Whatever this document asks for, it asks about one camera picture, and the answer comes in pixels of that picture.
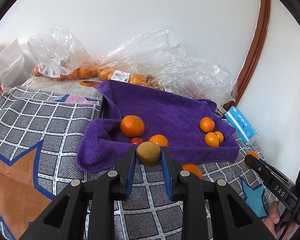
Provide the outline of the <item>person's right hand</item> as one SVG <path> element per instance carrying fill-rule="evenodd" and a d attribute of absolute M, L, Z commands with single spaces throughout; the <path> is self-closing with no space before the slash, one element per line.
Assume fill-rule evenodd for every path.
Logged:
<path fill-rule="evenodd" d="M 272 202 L 269 206 L 269 215 L 263 220 L 264 225 L 268 228 L 268 230 L 272 233 L 272 235 L 277 238 L 277 232 L 275 230 L 275 225 L 280 220 L 280 213 L 278 210 L 278 202 Z M 293 222 L 286 234 L 283 236 L 283 239 L 289 239 L 290 235 L 298 228 L 298 225 Z"/>

